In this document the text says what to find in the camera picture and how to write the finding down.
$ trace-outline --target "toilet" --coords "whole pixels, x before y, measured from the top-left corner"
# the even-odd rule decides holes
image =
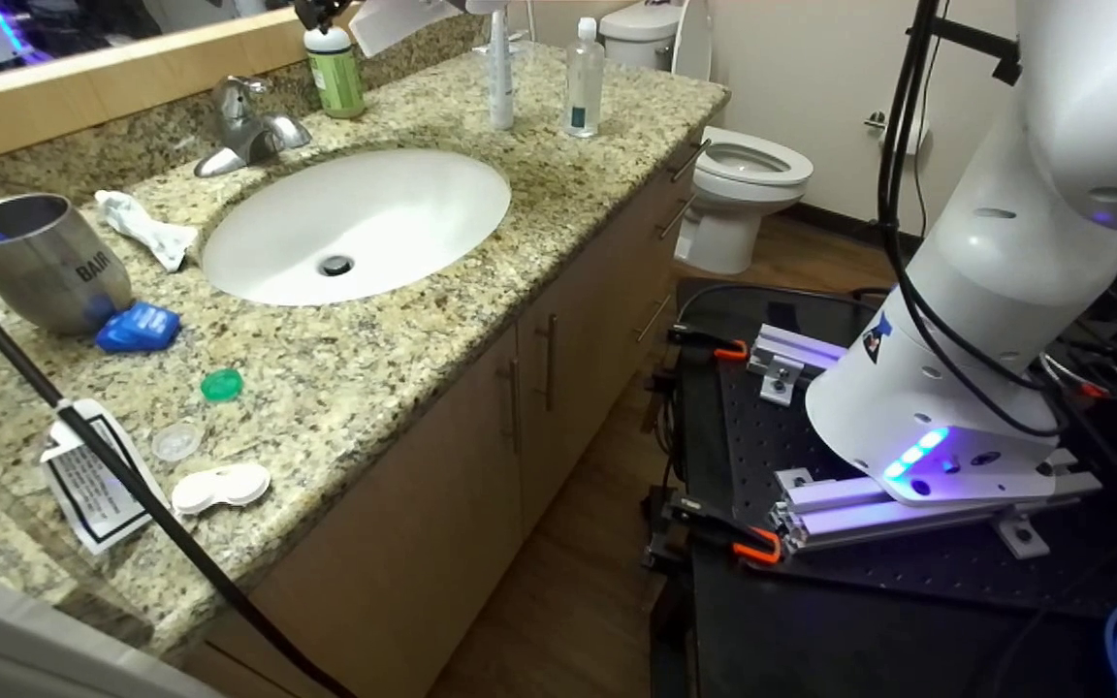
[[[610,12],[602,14],[602,38],[620,65],[713,78],[710,0]],[[807,156],[710,125],[675,238],[675,261],[710,277],[741,277],[752,265],[760,222],[797,207],[813,176],[815,162]]]

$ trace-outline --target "sink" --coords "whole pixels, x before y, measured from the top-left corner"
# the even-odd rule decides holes
[[[500,169],[460,153],[359,153],[233,207],[202,247],[218,290],[328,308],[420,284],[471,255],[509,212]]]

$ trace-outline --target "floor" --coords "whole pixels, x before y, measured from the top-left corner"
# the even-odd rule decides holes
[[[779,218],[747,279],[854,290],[888,284],[888,265],[869,243]],[[650,397],[635,380],[452,661],[434,698],[650,693],[656,582],[641,569],[635,502],[660,482],[665,454],[646,418]]]

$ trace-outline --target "drain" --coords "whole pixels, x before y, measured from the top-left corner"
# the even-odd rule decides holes
[[[317,265],[317,273],[324,277],[347,277],[347,273],[355,273],[359,265],[355,265],[355,255],[328,255],[324,265]]]

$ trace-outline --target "backsplash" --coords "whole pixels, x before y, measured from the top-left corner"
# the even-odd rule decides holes
[[[466,54],[482,38],[475,14],[444,18],[408,41],[360,61],[364,88],[400,83],[425,65]],[[317,109],[307,61],[264,75],[268,93],[262,93],[264,111],[307,115]],[[213,88],[196,93],[126,122],[111,122],[61,140],[46,140],[24,153],[0,156],[0,197],[19,189],[46,189],[74,200],[95,197],[95,189],[130,186],[182,162],[200,162],[218,142]]]

